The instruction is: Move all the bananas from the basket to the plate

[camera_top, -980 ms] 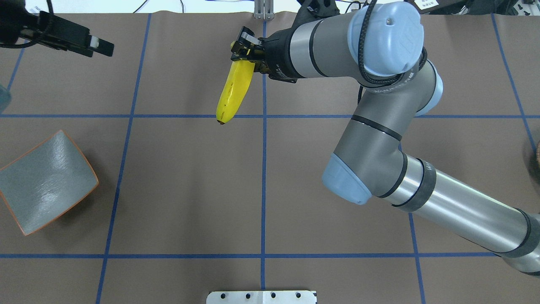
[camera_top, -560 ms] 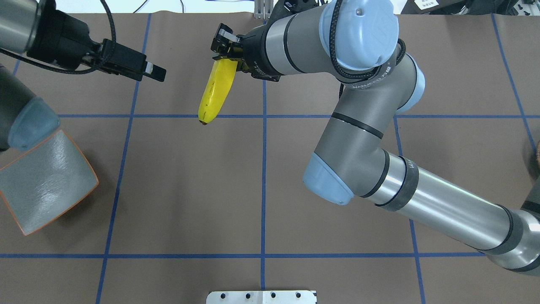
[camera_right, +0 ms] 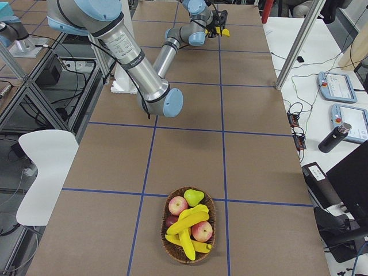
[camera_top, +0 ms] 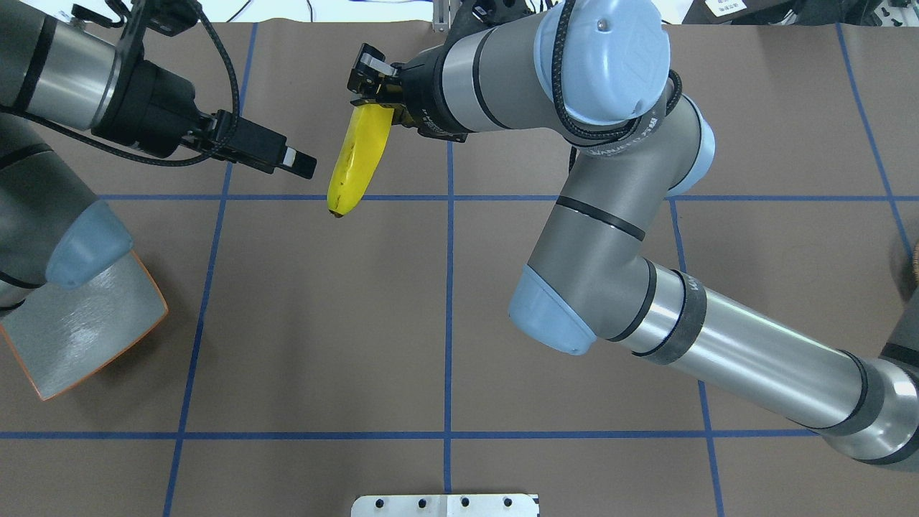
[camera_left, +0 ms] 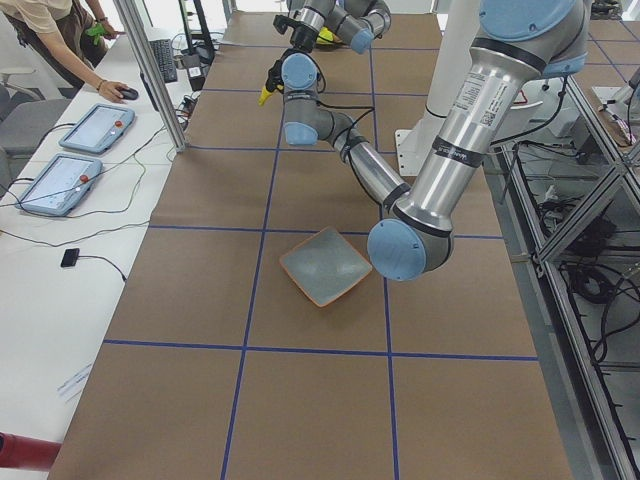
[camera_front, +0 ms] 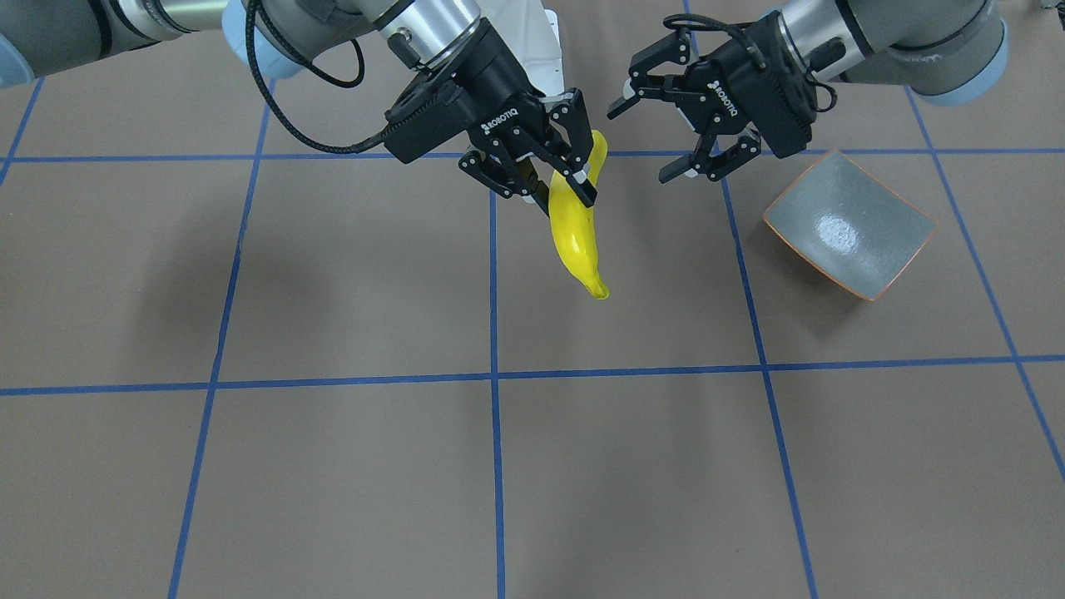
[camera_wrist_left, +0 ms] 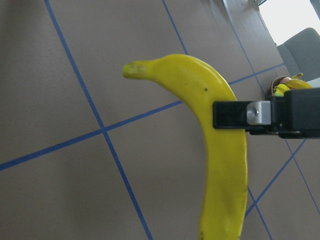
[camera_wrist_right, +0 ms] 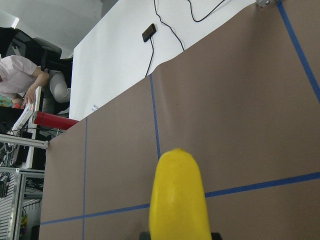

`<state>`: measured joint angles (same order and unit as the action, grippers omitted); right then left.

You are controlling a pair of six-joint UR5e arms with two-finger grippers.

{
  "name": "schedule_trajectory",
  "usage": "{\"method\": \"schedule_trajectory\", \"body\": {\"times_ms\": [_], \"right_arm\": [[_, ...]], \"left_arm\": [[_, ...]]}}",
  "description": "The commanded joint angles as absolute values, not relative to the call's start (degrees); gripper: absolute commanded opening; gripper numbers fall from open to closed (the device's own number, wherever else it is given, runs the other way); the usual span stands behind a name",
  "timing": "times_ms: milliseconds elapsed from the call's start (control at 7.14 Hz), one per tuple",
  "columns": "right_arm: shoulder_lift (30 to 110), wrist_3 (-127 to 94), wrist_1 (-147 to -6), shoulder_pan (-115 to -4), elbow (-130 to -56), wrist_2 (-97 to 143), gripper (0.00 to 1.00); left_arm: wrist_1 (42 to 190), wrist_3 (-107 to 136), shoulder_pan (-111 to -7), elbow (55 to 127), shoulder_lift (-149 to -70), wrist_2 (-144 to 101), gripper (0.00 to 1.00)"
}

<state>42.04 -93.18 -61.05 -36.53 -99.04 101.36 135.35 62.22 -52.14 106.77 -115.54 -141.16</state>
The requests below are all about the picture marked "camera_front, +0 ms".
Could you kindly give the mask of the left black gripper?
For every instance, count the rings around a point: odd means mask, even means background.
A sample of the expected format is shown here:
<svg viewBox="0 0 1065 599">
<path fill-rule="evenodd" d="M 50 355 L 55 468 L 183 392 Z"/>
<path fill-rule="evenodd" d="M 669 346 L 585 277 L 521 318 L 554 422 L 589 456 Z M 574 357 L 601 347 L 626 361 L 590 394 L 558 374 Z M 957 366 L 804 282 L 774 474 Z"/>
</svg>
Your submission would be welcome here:
<svg viewBox="0 0 1065 599">
<path fill-rule="evenodd" d="M 736 143 L 718 153 L 701 136 L 697 149 L 666 164 L 658 173 L 663 185 L 677 177 L 706 176 L 722 181 L 761 153 L 761 140 L 777 158 L 803 151 L 813 140 L 815 85 L 791 56 L 780 33 L 749 33 L 765 67 L 755 64 L 746 45 L 731 39 L 704 56 L 742 119 L 758 133 L 741 133 Z M 708 119 L 708 63 L 697 56 L 693 31 L 677 29 L 632 56 L 622 97 L 607 109 L 615 119 L 641 100 L 676 106 L 689 122 Z"/>
</svg>

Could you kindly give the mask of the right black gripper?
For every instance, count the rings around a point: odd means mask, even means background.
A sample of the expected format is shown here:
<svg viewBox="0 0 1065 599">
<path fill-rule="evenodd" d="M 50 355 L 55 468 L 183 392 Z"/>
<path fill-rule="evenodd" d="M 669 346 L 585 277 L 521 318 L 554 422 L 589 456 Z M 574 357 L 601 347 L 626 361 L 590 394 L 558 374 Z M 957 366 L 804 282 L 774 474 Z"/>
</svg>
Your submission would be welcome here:
<svg viewBox="0 0 1065 599">
<path fill-rule="evenodd" d="M 463 48 L 444 65 L 419 72 L 386 119 L 384 147 L 404 164 L 464 131 L 481 141 L 496 126 L 525 126 L 542 139 L 544 162 L 562 175 L 583 207 L 596 204 L 589 166 L 594 140 L 581 90 L 544 98 L 491 22 L 477 22 Z M 496 194 L 518 196 L 548 215 L 548 185 L 532 159 L 511 155 L 502 139 L 472 144 L 458 166 Z"/>
</svg>

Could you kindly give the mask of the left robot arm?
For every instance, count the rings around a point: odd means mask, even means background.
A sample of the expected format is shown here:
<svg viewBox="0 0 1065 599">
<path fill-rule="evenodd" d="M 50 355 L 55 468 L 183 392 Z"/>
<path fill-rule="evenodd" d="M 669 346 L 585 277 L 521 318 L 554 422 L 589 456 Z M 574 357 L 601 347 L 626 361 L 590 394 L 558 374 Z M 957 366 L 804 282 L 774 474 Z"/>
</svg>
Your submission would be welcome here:
<svg viewBox="0 0 1065 599">
<path fill-rule="evenodd" d="M 788 1 L 755 22 L 693 12 L 663 19 L 668 34 L 632 56 L 616 118 L 643 100 L 675 106 L 697 147 L 659 181 L 722 181 L 768 147 L 805 151 L 818 91 L 835 83 L 897 85 L 932 106 L 963 106 L 1007 69 L 1007 23 L 993 1 Z"/>
</svg>

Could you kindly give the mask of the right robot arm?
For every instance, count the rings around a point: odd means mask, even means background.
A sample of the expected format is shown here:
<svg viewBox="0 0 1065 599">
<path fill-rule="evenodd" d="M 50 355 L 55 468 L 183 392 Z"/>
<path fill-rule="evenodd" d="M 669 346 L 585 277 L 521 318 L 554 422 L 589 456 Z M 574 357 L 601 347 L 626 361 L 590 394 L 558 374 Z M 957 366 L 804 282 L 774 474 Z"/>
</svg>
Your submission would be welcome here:
<svg viewBox="0 0 1065 599">
<path fill-rule="evenodd" d="M 548 210 L 548 187 L 532 160 L 547 163 L 586 207 L 597 200 L 591 179 L 593 132 L 581 91 L 551 95 L 532 83 L 476 1 L 4 1 L 2 86 L 218 30 L 250 69 L 271 113 L 305 146 L 353 155 L 383 146 L 414 162 L 459 134 L 471 148 L 468 175 L 503 196 Z M 386 112 L 380 132 L 349 146 L 308 137 L 283 114 L 267 78 L 314 72 L 341 88 L 360 85 L 324 72 L 315 58 L 377 32 L 414 79 Z"/>
</svg>

